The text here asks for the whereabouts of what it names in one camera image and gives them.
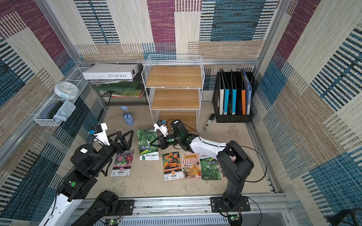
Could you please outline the green gourd seed bag bottom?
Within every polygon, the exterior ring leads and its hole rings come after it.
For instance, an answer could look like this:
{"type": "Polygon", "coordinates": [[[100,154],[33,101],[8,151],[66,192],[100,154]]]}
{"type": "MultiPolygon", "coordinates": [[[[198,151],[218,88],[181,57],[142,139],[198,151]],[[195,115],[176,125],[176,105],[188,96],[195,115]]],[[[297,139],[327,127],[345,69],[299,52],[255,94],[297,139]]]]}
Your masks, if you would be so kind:
{"type": "Polygon", "coordinates": [[[158,161],[158,148],[150,145],[157,138],[157,133],[153,129],[141,129],[137,130],[137,137],[140,161],[158,161]]]}

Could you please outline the pink flower seed bag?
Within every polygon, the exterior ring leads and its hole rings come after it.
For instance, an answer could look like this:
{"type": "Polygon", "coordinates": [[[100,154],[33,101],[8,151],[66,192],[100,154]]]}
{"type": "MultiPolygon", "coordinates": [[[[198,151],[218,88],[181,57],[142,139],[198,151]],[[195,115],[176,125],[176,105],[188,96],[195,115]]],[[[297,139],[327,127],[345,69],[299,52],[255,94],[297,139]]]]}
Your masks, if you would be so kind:
{"type": "Polygon", "coordinates": [[[128,150],[124,153],[117,153],[114,166],[112,168],[111,177],[130,176],[134,150],[128,150]]]}

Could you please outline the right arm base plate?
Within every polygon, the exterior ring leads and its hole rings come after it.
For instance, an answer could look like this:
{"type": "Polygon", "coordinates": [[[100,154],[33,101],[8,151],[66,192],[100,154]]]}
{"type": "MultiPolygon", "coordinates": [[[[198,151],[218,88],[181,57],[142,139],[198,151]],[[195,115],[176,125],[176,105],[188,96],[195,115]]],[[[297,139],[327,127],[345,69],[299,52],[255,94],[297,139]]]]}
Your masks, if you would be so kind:
{"type": "Polygon", "coordinates": [[[225,201],[221,196],[210,197],[211,209],[213,213],[219,212],[247,212],[251,211],[247,196],[241,196],[235,205],[231,201],[225,201]]]}

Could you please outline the green gourd seed bag top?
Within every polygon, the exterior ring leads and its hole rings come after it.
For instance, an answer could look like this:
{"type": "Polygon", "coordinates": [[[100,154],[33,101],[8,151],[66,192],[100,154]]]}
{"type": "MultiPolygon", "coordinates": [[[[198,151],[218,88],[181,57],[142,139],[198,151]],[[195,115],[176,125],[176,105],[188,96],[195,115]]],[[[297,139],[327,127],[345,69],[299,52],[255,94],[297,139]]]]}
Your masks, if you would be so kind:
{"type": "Polygon", "coordinates": [[[221,170],[219,162],[211,157],[200,159],[201,178],[203,180],[221,180],[221,170]]]}

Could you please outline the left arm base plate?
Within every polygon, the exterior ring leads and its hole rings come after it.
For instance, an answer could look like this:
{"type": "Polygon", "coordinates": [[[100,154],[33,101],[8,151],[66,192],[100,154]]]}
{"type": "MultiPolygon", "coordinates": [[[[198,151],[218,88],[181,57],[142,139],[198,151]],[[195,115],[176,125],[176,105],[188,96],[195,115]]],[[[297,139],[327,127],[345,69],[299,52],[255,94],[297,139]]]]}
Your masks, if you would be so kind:
{"type": "Polygon", "coordinates": [[[95,213],[103,213],[103,216],[131,216],[133,214],[135,200],[112,200],[109,202],[103,202],[96,200],[91,210],[95,210],[95,213]]]}

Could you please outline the green gourd seed bag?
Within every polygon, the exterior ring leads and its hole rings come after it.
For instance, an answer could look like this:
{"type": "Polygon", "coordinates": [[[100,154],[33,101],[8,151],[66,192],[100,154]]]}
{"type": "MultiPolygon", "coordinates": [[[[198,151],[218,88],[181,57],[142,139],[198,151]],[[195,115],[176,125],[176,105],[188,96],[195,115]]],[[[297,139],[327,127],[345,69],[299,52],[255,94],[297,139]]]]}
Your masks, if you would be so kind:
{"type": "Polygon", "coordinates": [[[203,180],[221,180],[221,170],[219,162],[211,157],[200,159],[201,178],[203,180]]]}
{"type": "Polygon", "coordinates": [[[153,129],[141,129],[137,130],[137,137],[140,161],[158,161],[158,148],[150,145],[157,138],[157,133],[153,129]]]}

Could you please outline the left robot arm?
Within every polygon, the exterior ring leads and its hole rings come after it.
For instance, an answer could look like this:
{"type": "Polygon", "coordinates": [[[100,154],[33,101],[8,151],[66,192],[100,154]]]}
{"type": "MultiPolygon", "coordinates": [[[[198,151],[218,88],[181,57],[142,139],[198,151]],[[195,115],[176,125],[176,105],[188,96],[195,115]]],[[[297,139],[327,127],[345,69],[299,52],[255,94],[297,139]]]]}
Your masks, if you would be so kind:
{"type": "MultiPolygon", "coordinates": [[[[105,137],[104,141],[101,141],[102,148],[99,151],[91,144],[78,147],[71,157],[74,167],[60,183],[53,204],[40,225],[65,225],[97,183],[98,176],[101,173],[107,176],[113,157],[117,153],[124,153],[131,149],[133,135],[133,130],[110,134],[105,137]]],[[[123,218],[132,214],[133,203],[133,201],[120,201],[118,195],[106,190],[96,198],[92,206],[73,225],[93,226],[105,216],[123,218]]]]}

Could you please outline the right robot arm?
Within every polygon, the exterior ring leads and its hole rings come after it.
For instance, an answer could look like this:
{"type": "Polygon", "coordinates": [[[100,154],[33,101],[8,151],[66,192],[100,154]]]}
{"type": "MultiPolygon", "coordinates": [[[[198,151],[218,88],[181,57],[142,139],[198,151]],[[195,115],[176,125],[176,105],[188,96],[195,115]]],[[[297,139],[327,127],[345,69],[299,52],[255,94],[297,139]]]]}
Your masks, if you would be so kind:
{"type": "Polygon", "coordinates": [[[216,159],[228,180],[226,190],[222,195],[223,205],[229,211],[238,206],[243,186],[254,168],[254,163],[236,141],[218,143],[203,139],[199,135],[188,132],[185,124],[179,119],[171,122],[173,130],[171,135],[168,133],[166,121],[157,121],[154,128],[162,135],[152,140],[151,146],[166,149],[169,146],[179,145],[184,151],[204,154],[216,159]]]}

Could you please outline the orange marigold seed bag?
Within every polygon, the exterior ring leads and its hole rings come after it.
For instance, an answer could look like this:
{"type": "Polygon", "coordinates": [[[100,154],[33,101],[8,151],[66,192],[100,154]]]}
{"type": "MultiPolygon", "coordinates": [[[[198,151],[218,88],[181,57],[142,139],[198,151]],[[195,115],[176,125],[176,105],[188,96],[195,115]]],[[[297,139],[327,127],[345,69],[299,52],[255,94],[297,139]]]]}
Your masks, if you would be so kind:
{"type": "Polygon", "coordinates": [[[179,152],[162,154],[162,161],[165,182],[184,178],[179,152]]]}

